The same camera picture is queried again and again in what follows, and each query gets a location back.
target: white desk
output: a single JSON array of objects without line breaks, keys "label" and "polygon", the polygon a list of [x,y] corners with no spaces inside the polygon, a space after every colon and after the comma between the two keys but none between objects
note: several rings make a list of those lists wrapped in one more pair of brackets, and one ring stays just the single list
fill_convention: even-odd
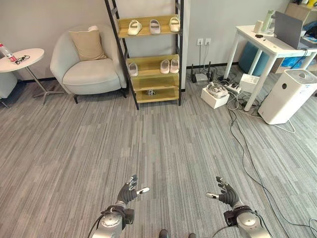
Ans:
[{"label": "white desk", "polygon": [[[237,29],[237,32],[236,32],[234,42],[232,45],[227,68],[226,68],[226,71],[225,71],[224,76],[223,76],[224,79],[228,78],[229,71],[230,71],[230,68],[232,65],[232,61],[233,61],[233,57],[234,57],[234,54],[236,52],[240,37],[245,38],[247,41],[250,41],[253,45],[255,45],[256,47],[259,48],[258,52],[253,60],[253,63],[250,67],[248,74],[253,73],[262,52],[265,52],[269,56],[269,59],[265,65],[263,73],[260,76],[258,84],[254,88],[254,91],[253,91],[252,95],[250,96],[250,98],[249,98],[249,100],[244,108],[245,111],[249,111],[254,100],[256,99],[257,95],[259,94],[259,92],[264,84],[264,81],[266,80],[266,77],[268,76],[268,73],[271,71],[275,60],[277,58],[303,56],[305,51],[304,50],[296,50],[293,47],[291,47],[290,45],[286,44],[285,42],[279,40],[278,38],[273,37],[272,35],[259,33],[259,34],[263,35],[264,37],[263,38],[255,37],[256,34],[253,32],[254,25],[236,26],[236,29]],[[309,57],[307,57],[305,59],[303,65],[302,65],[302,68],[306,69],[308,67],[308,65],[310,64],[310,62],[314,59],[316,54],[317,54],[317,49],[314,49],[314,50],[309,49],[307,51],[307,55],[306,55]]]}]

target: desk leg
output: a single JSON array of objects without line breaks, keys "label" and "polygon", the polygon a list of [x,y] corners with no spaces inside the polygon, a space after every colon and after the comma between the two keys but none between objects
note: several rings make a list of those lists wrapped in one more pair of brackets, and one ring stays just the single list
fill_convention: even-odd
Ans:
[{"label": "desk leg", "polygon": [[33,96],[33,98],[36,97],[40,97],[43,96],[43,105],[45,103],[46,100],[46,96],[47,95],[51,95],[51,94],[60,94],[60,93],[64,93],[64,92],[55,92],[55,91],[48,91],[46,90],[46,88],[42,85],[42,83],[37,79],[37,77],[34,75],[34,73],[30,70],[29,67],[26,67],[26,70],[30,73],[30,75],[32,75],[34,81],[38,84],[38,86],[43,90],[43,93],[40,93],[38,95]]},{"label": "desk leg", "polygon": [[233,62],[233,57],[234,57],[234,54],[236,53],[236,50],[237,50],[238,42],[239,42],[239,33],[237,31],[236,36],[234,37],[233,45],[232,45],[230,56],[229,56],[228,63],[227,63],[227,68],[226,68],[226,71],[224,73],[223,79],[228,78],[229,71],[230,71],[230,68],[231,68],[231,65]]},{"label": "desk leg", "polygon": [[315,58],[316,55],[317,55],[317,52],[313,52],[313,53],[311,53],[310,56],[306,57],[301,68],[306,69],[308,67],[308,65],[312,62],[312,60]]},{"label": "desk leg", "polygon": [[259,81],[257,83],[257,85],[255,86],[254,88],[254,91],[253,93],[251,94],[244,110],[246,112],[248,112],[254,102],[254,100],[256,99],[257,95],[259,94],[260,90],[262,89],[263,87],[263,84],[264,84],[264,81],[266,80],[266,77],[268,76],[268,73],[271,71],[272,67],[273,67],[273,64],[276,60],[277,56],[274,55],[274,56],[270,56],[267,63],[266,63],[266,66],[263,70],[263,73],[261,74],[260,78],[259,78]]},{"label": "desk leg", "polygon": [[253,62],[252,62],[252,65],[251,65],[251,67],[250,67],[250,69],[249,69],[249,72],[248,72],[249,75],[252,75],[252,74],[253,74],[253,71],[254,71],[254,69],[255,69],[256,66],[257,66],[257,63],[258,63],[258,61],[259,61],[259,58],[260,58],[261,54],[262,54],[262,50],[258,49],[258,52],[257,52],[256,56],[254,57],[254,60],[253,60]]}]

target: air purifier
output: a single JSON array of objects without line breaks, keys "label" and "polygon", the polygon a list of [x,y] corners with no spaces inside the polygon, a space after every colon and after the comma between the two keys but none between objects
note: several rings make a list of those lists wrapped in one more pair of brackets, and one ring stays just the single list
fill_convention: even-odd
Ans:
[{"label": "air purifier", "polygon": [[258,112],[268,124],[286,123],[317,90],[317,77],[303,69],[285,70]]}]

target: shoe rack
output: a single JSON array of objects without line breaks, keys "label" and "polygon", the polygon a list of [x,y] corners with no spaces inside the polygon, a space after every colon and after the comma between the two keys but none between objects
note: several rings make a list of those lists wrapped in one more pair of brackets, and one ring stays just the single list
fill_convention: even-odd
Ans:
[{"label": "shoe rack", "polygon": [[[135,102],[137,110],[140,103],[160,102],[178,100],[181,105],[181,80],[182,80],[182,48],[183,48],[183,18],[184,0],[175,0],[175,14],[163,16],[120,18],[115,0],[105,0],[108,15],[110,18],[113,33],[119,49],[124,75],[128,82],[128,87]],[[179,32],[171,32],[169,21],[172,17],[180,20]],[[167,56],[130,58],[125,38],[152,36],[149,30],[149,22],[155,19],[159,22],[161,32],[158,35],[175,35],[175,54]],[[143,28],[136,36],[128,35],[128,28],[131,20],[139,21]],[[162,74],[159,66],[162,60],[179,59],[179,72]],[[130,76],[128,65],[135,63],[138,66],[138,75]],[[156,94],[148,95],[148,90],[154,90]]]}]

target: round white table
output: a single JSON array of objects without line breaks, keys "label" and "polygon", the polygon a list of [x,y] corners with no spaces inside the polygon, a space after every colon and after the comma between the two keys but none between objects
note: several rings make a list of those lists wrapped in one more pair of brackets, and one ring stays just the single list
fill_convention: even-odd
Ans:
[{"label": "round white table", "polygon": [[46,100],[46,96],[50,94],[60,94],[64,92],[56,92],[56,91],[48,91],[42,85],[42,83],[37,79],[34,73],[30,70],[29,66],[41,60],[44,56],[44,50],[39,48],[27,49],[18,52],[14,52],[13,55],[18,59],[22,56],[29,56],[29,59],[25,59],[20,64],[16,64],[15,62],[11,62],[6,57],[0,59],[0,73],[12,72],[18,69],[26,68],[26,70],[32,75],[34,81],[39,85],[39,87],[43,90],[43,93],[33,96],[33,98],[43,96],[43,105]]}]

